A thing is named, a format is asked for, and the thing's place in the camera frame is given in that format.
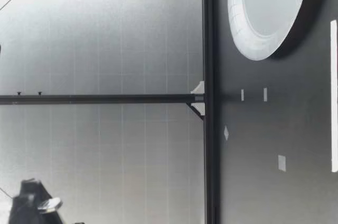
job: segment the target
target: metal rod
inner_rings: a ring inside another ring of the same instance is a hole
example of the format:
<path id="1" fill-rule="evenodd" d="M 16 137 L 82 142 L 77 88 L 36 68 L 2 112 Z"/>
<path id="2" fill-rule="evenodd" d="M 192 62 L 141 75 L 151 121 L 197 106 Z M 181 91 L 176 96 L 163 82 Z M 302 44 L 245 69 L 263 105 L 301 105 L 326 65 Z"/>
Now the metal rod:
<path id="1" fill-rule="evenodd" d="M 203 0 L 203 60 L 205 81 L 204 165 L 205 165 L 205 223 L 218 224 L 220 194 L 219 161 L 214 126 L 214 3 Z"/>
<path id="2" fill-rule="evenodd" d="M 0 96 L 0 105 L 178 104 L 203 102 L 203 95 L 36 95 Z"/>

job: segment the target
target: small white square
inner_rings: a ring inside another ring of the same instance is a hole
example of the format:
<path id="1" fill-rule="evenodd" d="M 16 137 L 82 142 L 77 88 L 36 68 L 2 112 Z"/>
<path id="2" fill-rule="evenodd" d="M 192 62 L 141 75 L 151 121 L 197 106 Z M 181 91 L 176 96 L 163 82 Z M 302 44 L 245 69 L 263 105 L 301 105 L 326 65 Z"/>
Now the small white square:
<path id="1" fill-rule="evenodd" d="M 224 128 L 224 136 L 225 136 L 226 141 L 227 141 L 229 139 L 229 131 L 228 131 L 227 126 Z"/>
<path id="2" fill-rule="evenodd" d="M 278 169 L 286 172 L 286 157 L 283 155 L 278 156 Z"/>

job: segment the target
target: white sticker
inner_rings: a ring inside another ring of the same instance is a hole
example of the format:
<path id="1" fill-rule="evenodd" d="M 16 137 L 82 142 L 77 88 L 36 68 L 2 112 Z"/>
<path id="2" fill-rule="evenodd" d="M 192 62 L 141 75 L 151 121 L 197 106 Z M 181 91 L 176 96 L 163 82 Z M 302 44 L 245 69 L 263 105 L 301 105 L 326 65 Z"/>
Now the white sticker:
<path id="1" fill-rule="evenodd" d="M 241 100 L 244 101 L 244 89 L 241 90 Z"/>
<path id="2" fill-rule="evenodd" d="M 278 156 L 278 169 L 286 172 L 286 157 L 283 155 Z"/>
<path id="3" fill-rule="evenodd" d="M 229 139 L 229 131 L 227 126 L 224 128 L 224 137 L 226 138 L 226 141 Z"/>
<path id="4" fill-rule="evenodd" d="M 337 21 L 331 22 L 331 151 L 332 172 L 338 171 Z"/>
<path id="5" fill-rule="evenodd" d="M 264 101 L 268 101 L 268 88 L 264 88 L 263 90 Z"/>

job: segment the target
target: circular frame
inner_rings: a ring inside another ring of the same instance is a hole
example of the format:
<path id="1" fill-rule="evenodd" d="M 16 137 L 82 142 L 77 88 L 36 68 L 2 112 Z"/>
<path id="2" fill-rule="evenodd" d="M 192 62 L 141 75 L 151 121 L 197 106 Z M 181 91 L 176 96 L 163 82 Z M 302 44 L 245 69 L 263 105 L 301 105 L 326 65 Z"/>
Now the circular frame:
<path id="1" fill-rule="evenodd" d="M 262 35 L 250 24 L 245 0 L 228 0 L 230 30 L 237 49 L 250 60 L 263 60 L 271 56 L 288 36 L 301 5 L 300 3 L 292 21 L 271 35 Z"/>

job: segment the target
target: horizontal metal bar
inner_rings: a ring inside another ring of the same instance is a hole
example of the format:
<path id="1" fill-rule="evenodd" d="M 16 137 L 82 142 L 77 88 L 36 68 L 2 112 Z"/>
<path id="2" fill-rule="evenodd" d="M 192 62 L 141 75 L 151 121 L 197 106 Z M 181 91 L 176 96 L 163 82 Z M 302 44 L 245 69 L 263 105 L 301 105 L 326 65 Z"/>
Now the horizontal metal bar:
<path id="1" fill-rule="evenodd" d="M 0 105 L 179 104 L 203 102 L 203 95 L 35 95 L 0 96 Z"/>

